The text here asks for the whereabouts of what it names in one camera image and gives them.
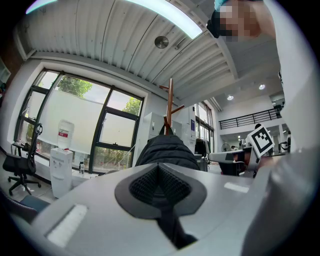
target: ceiling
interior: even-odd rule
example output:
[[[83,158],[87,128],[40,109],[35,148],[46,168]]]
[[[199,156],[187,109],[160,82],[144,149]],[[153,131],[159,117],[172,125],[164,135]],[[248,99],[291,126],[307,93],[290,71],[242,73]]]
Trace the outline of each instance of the ceiling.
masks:
[[[265,85],[265,89],[260,90],[259,86]],[[255,97],[263,95],[274,95],[283,93],[281,81],[278,76],[270,76],[262,79],[254,79],[251,82],[244,83],[239,86],[228,86],[224,88],[224,92],[215,96],[215,100],[223,109],[227,106],[231,106],[240,102],[248,101]],[[228,96],[232,95],[233,100],[227,100]]]
[[[214,0],[167,0],[203,33],[191,40],[180,28],[125,0],[59,0],[24,17],[18,36],[28,49],[97,60],[143,79],[151,91],[174,80],[174,96],[190,106],[215,97],[220,107],[282,90],[274,39],[215,39],[205,28]],[[169,40],[159,49],[158,36]],[[261,83],[263,91],[257,90]],[[234,96],[232,102],[226,98]]]
[[[214,96],[221,108],[263,95],[271,96],[283,90],[278,77],[280,63],[276,40],[264,34],[248,41],[227,41],[226,38],[224,40],[234,61],[239,80],[248,76],[257,67],[269,68],[244,79],[243,82],[235,82],[224,87]],[[265,85],[264,90],[259,90],[261,84]],[[234,99],[227,100],[229,95]]]
[[[203,85],[234,79],[235,69],[223,40],[205,28],[214,1],[170,2],[203,33],[191,40],[164,17],[125,0],[59,0],[25,16],[19,36],[37,52],[104,62],[144,79],[150,87],[168,85],[173,78],[174,96],[182,102]],[[168,47],[155,46],[158,36],[168,38]]]

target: black railing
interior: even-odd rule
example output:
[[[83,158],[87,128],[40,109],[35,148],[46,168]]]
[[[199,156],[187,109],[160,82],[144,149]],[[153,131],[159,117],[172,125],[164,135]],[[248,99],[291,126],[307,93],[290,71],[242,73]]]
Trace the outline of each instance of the black railing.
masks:
[[[222,130],[222,129],[240,127],[240,126],[247,126],[247,125],[252,125],[252,124],[257,124],[265,121],[278,119],[278,118],[281,118],[280,111],[282,109],[283,107],[277,107],[277,108],[272,108],[265,111],[253,113],[253,114],[247,114],[247,115],[239,116],[236,118],[222,120],[222,121],[219,121],[220,129]]]

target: water bottle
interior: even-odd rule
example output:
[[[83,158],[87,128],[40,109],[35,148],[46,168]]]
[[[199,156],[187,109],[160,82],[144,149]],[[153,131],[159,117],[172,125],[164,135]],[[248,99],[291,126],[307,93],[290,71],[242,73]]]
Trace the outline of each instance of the water bottle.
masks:
[[[70,148],[74,130],[75,125],[72,122],[63,119],[59,122],[57,138],[59,149],[68,150]]]
[[[84,162],[80,162],[80,173],[82,175],[85,174],[85,165],[84,165]]]

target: small bottle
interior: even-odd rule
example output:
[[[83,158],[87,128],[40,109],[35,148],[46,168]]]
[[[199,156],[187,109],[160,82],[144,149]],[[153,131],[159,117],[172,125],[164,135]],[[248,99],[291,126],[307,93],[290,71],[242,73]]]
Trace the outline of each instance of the small bottle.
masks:
[[[85,165],[84,165],[84,162],[80,162],[80,173],[82,175],[85,174]]]

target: fluorescent light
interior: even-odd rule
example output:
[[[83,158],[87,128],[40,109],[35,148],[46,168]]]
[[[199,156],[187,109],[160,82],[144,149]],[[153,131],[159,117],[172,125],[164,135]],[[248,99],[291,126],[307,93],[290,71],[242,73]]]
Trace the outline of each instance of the fluorescent light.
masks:
[[[169,21],[182,29],[191,39],[195,39],[203,31],[202,29],[183,11],[179,10],[173,4],[166,0],[127,0],[143,7],[146,7],[161,16],[167,18]]]
[[[28,9],[26,9],[25,14],[29,14],[35,9],[40,8],[41,6],[45,6],[47,4],[50,4],[52,2],[56,2],[57,0],[36,0],[33,4],[30,5]]]

